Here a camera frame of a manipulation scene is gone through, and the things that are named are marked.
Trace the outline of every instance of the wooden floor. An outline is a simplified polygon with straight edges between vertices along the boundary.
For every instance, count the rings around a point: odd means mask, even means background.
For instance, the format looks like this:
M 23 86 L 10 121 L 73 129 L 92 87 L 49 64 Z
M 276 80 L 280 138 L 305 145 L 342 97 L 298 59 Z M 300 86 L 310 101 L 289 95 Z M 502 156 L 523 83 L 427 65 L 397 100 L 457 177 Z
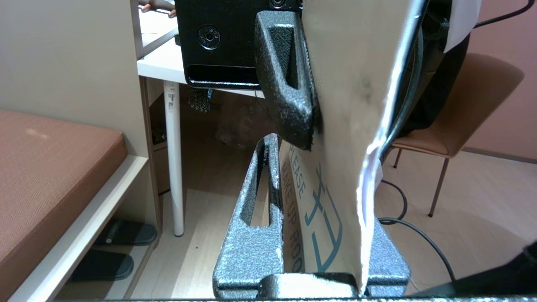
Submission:
M 214 297 L 213 268 L 252 153 L 225 146 L 213 134 L 200 134 L 197 126 L 190 129 L 195 131 L 183 131 L 185 234 L 177 238 L 172 233 L 167 193 L 164 232 L 132 299 Z M 537 165 L 463 152 L 451 160 L 435 215 L 429 218 L 442 159 L 403 152 L 394 169 L 395 154 L 383 167 L 384 178 L 407 195 L 405 220 L 436 242 L 457 277 L 504 264 L 537 239 Z M 396 217 L 401 197 L 381 184 L 375 207 L 378 217 Z M 256 206 L 254 215 L 260 223 L 263 207 Z M 402 225 L 386 230 L 412 270 L 415 286 L 409 284 L 408 293 L 449 280 L 440 258 L 418 234 Z

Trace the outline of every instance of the black slipper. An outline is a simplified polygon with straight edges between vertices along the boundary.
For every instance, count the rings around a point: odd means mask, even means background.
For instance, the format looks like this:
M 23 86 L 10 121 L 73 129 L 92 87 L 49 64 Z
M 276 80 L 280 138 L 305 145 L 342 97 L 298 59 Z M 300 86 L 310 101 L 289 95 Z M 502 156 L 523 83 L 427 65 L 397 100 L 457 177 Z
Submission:
M 111 251 L 90 249 L 75 271 L 70 281 L 114 281 L 127 278 L 134 269 L 131 256 Z
M 148 224 L 112 218 L 95 240 L 96 245 L 148 246 L 157 230 Z

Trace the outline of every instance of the white desk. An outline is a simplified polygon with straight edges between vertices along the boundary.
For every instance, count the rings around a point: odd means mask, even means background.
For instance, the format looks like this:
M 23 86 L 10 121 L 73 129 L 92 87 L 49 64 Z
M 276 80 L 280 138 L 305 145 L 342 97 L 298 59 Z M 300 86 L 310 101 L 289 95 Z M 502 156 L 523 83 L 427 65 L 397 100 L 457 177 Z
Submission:
M 181 131 L 179 122 L 179 83 L 186 84 L 181 47 L 174 39 L 139 59 L 138 75 L 164 80 L 164 104 L 166 111 L 166 136 L 168 137 L 168 165 L 170 168 L 170 191 L 173 210 L 173 233 L 184 233 L 183 183 L 181 167 Z M 261 91 L 223 91 L 264 98 Z

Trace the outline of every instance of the black cable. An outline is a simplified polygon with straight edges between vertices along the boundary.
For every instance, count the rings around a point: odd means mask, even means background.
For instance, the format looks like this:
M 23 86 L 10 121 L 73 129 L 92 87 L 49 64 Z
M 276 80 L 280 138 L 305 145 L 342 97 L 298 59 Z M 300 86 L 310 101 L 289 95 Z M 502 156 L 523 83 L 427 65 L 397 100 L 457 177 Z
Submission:
M 503 16 L 499 16 L 499 17 L 496 17 L 496 18 L 492 18 L 492 19 L 489 19 L 489 20 L 486 20 L 486 21 L 482 21 L 482 22 L 479 22 L 475 25 L 474 28 L 478 28 L 478 27 L 481 27 L 481 26 L 484 26 L 484 25 L 489 25 L 489 24 L 492 24 L 492 23 L 496 23 L 498 21 L 503 21 L 505 19 L 509 19 L 509 18 L 512 18 L 514 16 L 518 16 L 520 15 L 521 13 L 529 10 L 533 4 L 535 3 L 535 0 L 528 0 L 528 4 L 526 4 L 525 7 L 517 10 L 517 11 L 513 11 L 511 13 L 508 13 L 508 14 L 505 14 Z
M 391 185 L 397 191 L 399 191 L 399 194 L 401 194 L 401 197 L 403 197 L 403 210 L 401 211 L 401 214 L 399 215 L 399 217 L 397 217 L 397 219 L 400 219 L 400 220 L 403 219 L 404 216 L 407 214 L 407 208 L 408 208 L 407 197 L 404 194 L 403 190 L 401 190 L 401 188 L 399 188 L 398 186 L 396 186 L 395 184 L 393 184 L 393 183 L 391 183 L 389 181 L 381 180 L 380 182 L 388 184 L 388 185 Z M 396 224 L 396 222 L 387 222 L 384 225 L 394 225 L 394 224 Z
M 381 153 L 383 155 L 391 146 L 391 143 L 396 139 L 397 135 L 399 134 L 399 131 L 401 131 L 401 128 L 403 127 L 403 123 L 407 119 L 407 114 L 410 108 L 412 107 L 412 101 L 414 100 L 414 95 L 416 94 L 416 90 L 418 89 L 419 78 L 422 74 L 423 49 L 424 49 L 423 30 L 421 26 L 418 29 L 415 45 L 416 45 L 416 48 L 414 49 L 414 65 L 412 66 L 412 74 L 410 75 L 410 83 L 409 83 L 407 92 L 405 94 L 403 104 L 401 105 L 401 109 L 399 110 L 397 117 L 392 123 L 390 133 L 388 134 L 388 137 L 386 139 L 386 143 L 384 143 L 384 147 Z
M 447 273 L 449 274 L 449 278 L 451 279 L 451 282 L 456 281 L 455 274 L 453 273 L 453 269 L 451 268 L 451 265 L 449 264 L 446 256 L 442 253 L 440 248 L 438 248 L 438 246 L 431 240 L 431 238 L 429 238 L 429 236 L 425 235 L 425 233 L 423 233 L 419 228 L 415 227 L 413 224 L 410 224 L 410 223 L 408 223 L 408 222 L 406 222 L 404 220 L 391 218 L 391 217 L 379 218 L 379 221 L 380 221 L 381 224 L 384 224 L 384 225 L 387 222 L 393 222 L 393 223 L 402 224 L 402 225 L 407 226 L 407 227 L 413 229 L 414 231 L 416 231 L 416 233 L 418 233 L 421 237 L 423 237 L 431 245 L 431 247 L 433 247 L 433 249 L 437 252 L 438 256 L 440 256 L 440 258 L 442 259 L 442 262 L 446 266 Z

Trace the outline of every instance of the beige wall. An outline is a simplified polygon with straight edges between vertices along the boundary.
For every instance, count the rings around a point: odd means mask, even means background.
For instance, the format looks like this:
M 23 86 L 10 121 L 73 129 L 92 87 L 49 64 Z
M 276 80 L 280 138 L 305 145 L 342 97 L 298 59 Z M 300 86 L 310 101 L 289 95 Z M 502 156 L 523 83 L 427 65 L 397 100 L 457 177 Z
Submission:
M 1 1 L 0 108 L 122 131 L 148 157 L 129 0 Z M 149 165 L 119 214 L 156 223 Z
M 480 20 L 522 8 L 527 0 L 483 0 Z M 522 15 L 472 31 L 468 52 L 495 56 L 526 78 L 477 130 L 467 147 L 537 159 L 537 5 Z

